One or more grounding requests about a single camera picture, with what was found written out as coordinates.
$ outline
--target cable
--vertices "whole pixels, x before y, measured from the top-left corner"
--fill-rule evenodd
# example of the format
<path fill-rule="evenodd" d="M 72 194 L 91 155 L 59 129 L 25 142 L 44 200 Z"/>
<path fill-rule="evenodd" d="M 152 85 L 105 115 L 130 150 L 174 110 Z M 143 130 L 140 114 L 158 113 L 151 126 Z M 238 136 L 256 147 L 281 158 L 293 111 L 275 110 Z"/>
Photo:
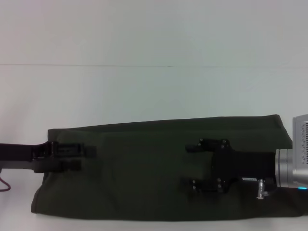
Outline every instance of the cable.
<path fill-rule="evenodd" d="M 2 180 L 1 177 L 0 177 L 0 181 L 1 181 L 3 184 L 5 184 L 6 186 L 8 186 L 7 189 L 0 189 L 0 192 L 6 192 L 6 191 L 8 191 L 8 190 L 11 189 L 11 186 L 10 186 L 7 182 L 5 182 L 4 180 Z"/>

